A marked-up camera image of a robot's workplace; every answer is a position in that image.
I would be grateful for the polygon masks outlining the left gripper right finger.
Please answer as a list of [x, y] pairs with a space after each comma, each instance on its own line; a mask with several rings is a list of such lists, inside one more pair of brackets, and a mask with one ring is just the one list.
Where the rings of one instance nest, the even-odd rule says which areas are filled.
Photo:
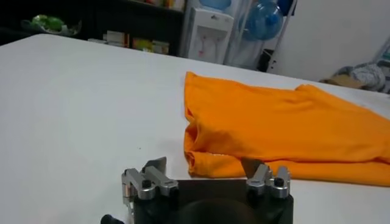
[[274, 175], [261, 160], [242, 158], [241, 165], [247, 177], [247, 189], [256, 196], [267, 193], [274, 198], [287, 198], [290, 195], [291, 176], [286, 166], [279, 166]]

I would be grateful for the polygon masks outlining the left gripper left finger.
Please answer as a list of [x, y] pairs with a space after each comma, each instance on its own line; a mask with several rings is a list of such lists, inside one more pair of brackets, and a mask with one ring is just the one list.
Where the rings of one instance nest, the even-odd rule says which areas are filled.
[[179, 182], [168, 178], [166, 157], [149, 160], [139, 172], [136, 168], [126, 169], [121, 175], [123, 203], [153, 200], [159, 195], [173, 197], [179, 191]]

